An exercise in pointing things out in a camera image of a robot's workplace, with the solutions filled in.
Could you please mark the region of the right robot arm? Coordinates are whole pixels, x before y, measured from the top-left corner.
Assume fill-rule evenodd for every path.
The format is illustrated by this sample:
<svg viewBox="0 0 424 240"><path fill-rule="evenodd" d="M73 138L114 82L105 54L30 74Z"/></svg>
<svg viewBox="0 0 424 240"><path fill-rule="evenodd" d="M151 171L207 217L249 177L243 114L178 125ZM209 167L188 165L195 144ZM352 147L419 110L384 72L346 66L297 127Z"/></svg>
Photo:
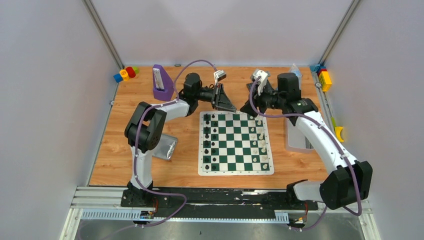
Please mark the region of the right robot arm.
<svg viewBox="0 0 424 240"><path fill-rule="evenodd" d="M277 89L268 89L268 73L257 69L251 75L248 100L240 109L253 117L267 109L280 110L311 143L324 163L328 176L324 181L300 180L287 185L286 204L298 209L305 201L324 203L331 210L344 208L355 216L362 214L362 200L368 198L373 168L359 161L340 143L326 125L318 107L303 98L295 73L277 76Z"/></svg>

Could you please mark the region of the silver metal tin box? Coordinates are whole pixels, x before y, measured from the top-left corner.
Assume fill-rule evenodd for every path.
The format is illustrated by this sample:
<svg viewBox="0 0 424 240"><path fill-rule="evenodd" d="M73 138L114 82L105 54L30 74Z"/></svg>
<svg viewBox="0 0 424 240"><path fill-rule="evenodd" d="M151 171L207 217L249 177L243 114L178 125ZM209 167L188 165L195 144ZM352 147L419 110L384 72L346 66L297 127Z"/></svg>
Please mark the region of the silver metal tin box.
<svg viewBox="0 0 424 240"><path fill-rule="evenodd" d="M288 118L285 119L285 123L285 149L289 152L312 153L315 149L305 135Z"/></svg>

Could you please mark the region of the green white chess board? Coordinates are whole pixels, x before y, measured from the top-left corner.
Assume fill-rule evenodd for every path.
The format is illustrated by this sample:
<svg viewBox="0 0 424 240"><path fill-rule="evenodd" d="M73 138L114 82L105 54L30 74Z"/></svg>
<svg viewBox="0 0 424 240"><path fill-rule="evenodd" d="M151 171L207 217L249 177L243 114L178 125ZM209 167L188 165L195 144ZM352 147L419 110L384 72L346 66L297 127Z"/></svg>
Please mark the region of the green white chess board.
<svg viewBox="0 0 424 240"><path fill-rule="evenodd" d="M200 176L267 176L274 172L265 117L240 111L199 114Z"/></svg>

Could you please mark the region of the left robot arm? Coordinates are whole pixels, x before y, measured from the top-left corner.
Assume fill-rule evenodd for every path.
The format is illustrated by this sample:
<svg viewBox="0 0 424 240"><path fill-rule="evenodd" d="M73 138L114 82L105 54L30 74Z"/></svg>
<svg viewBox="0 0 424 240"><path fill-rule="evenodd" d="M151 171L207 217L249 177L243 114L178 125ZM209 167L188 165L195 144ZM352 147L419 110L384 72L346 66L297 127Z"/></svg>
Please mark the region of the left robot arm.
<svg viewBox="0 0 424 240"><path fill-rule="evenodd" d="M123 191L122 207L146 207L152 203L156 195L152 178L153 152L160 143L166 122L190 116L200 101L209 102L215 110L237 110L220 83L227 74L217 70L213 75L215 84L203 86L197 73L189 73L175 100L156 105L138 104L124 131L132 153L132 176Z"/></svg>

